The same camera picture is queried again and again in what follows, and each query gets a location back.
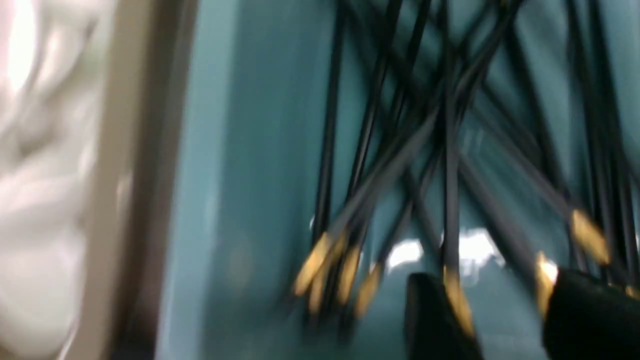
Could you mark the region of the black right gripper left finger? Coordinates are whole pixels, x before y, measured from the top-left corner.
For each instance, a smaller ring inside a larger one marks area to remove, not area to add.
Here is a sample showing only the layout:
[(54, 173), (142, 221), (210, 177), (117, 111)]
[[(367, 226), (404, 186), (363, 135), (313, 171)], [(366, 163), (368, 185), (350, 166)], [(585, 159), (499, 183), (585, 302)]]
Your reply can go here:
[(478, 341), (466, 335), (434, 276), (414, 272), (407, 278), (404, 343), (409, 360), (482, 360)]

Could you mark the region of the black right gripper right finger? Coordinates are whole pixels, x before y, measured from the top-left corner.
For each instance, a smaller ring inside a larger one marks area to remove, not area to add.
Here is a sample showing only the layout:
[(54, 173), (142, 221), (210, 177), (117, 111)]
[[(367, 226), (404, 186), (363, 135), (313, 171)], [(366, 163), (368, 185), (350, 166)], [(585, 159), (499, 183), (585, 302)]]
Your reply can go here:
[(639, 299), (573, 269), (560, 269), (542, 326), (551, 360), (638, 360)]

